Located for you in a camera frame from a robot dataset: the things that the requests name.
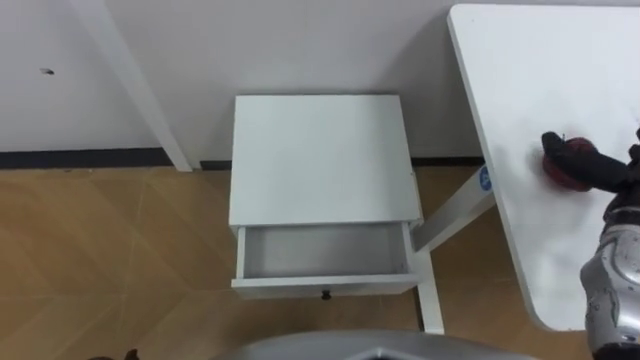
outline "drawer front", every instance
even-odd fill
[[[244,298],[399,294],[418,284],[408,223],[238,230]]]
[[[246,299],[318,297],[327,295],[401,294],[418,284],[418,276],[369,275],[301,278],[235,279],[231,286]]]

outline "white table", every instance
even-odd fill
[[[495,198],[532,319],[584,329],[579,271],[612,195],[549,186],[540,135],[585,136],[628,159],[640,118],[640,9],[456,5],[449,28],[486,167],[428,219],[418,248],[433,250]],[[433,313],[434,288],[421,287]]]

